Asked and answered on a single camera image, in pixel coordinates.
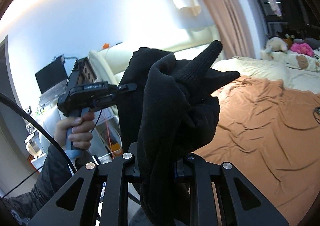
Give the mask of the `person left forearm sleeve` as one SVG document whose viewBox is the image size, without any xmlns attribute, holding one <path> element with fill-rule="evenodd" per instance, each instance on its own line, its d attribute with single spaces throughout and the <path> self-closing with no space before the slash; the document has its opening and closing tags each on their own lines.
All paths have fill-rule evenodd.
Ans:
<svg viewBox="0 0 320 226">
<path fill-rule="evenodd" d="M 67 161 L 56 147 L 50 145 L 32 190 L 17 197 L 1 198 L 1 225 L 28 225 L 71 177 Z"/>
</svg>

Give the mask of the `person left hand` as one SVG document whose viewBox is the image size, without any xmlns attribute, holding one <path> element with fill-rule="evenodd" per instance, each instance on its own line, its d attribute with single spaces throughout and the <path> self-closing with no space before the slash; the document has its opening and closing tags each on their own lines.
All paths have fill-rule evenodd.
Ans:
<svg viewBox="0 0 320 226">
<path fill-rule="evenodd" d="M 63 147 L 70 140 L 74 147 L 87 150 L 93 138 L 95 113 L 88 112 L 81 117 L 68 117 L 60 120 L 55 128 L 54 140 Z"/>
</svg>

